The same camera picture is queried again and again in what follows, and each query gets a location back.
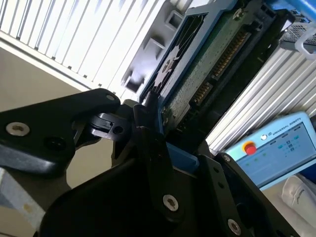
aluminum profile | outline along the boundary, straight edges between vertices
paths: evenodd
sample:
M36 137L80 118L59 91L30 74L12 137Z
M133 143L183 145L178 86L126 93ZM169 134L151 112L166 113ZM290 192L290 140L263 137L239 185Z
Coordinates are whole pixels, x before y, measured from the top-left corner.
M128 69L164 2L0 0L0 30L87 88L122 90L117 74Z
M316 114L316 61L277 48L206 139L215 155L277 116Z

silver screw head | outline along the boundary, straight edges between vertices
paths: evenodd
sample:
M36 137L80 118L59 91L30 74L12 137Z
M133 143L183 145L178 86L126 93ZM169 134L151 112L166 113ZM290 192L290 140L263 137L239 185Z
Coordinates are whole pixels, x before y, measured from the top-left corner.
M177 211L179 209L179 203L173 195L164 195L162 201L164 206L168 208L170 211Z
M115 100L115 98L114 98L112 95L107 95L107 98L108 98L109 100Z
M11 122L5 127L7 133L12 136L24 137L30 132L30 128L22 122Z
M233 15L233 20L238 20L243 15L243 9L239 8Z
M227 161L227 162L231 161L231 159L227 155L223 155L223 157L224 157L225 161Z
M238 225L238 223L236 221L234 221L233 219L228 219L227 224L228 224L229 229L231 229L231 231L235 235L237 235L237 236L241 235L240 226Z

screw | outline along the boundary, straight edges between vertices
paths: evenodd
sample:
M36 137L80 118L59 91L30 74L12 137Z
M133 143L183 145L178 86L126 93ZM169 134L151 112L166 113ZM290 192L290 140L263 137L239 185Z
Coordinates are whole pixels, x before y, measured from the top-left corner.
M115 100L115 98L114 98L112 95L107 95L107 98L108 98L109 100Z
M165 120L163 121L162 125L163 125L163 126L166 126L167 123L168 123L168 118L165 118Z
M67 146L63 138L56 137L56 136L46 137L44 139L44 144L46 145L48 149L57 151L57 152L65 150Z
M170 211L177 211L179 209L179 203L173 195L164 195L162 201L164 206L168 208Z
M233 219L228 219L227 224L228 224L229 229L231 229L231 231L232 231L235 235L237 235L237 236L240 236L240 235L241 235L240 226L237 224L236 221L234 221Z
M233 20L239 20L239 18L243 15L243 10L239 8L233 15Z
M227 155L223 155L224 159L227 161L227 162L230 162L231 159L227 156Z
M30 128L22 122L11 122L5 127L12 136L24 137L30 132Z

red emergency stop button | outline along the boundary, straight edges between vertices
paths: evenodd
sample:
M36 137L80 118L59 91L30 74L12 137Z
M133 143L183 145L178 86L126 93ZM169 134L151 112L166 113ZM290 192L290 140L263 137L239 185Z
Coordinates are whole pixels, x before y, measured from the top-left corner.
M253 142L246 142L242 146L242 150L246 152L247 155L253 155L256 153L257 148Z

white cloth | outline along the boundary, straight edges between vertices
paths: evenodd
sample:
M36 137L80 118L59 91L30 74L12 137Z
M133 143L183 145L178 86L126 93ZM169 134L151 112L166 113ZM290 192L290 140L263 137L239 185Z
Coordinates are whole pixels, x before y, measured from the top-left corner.
M316 228L316 185L301 175L289 177L282 189L282 200L312 227Z

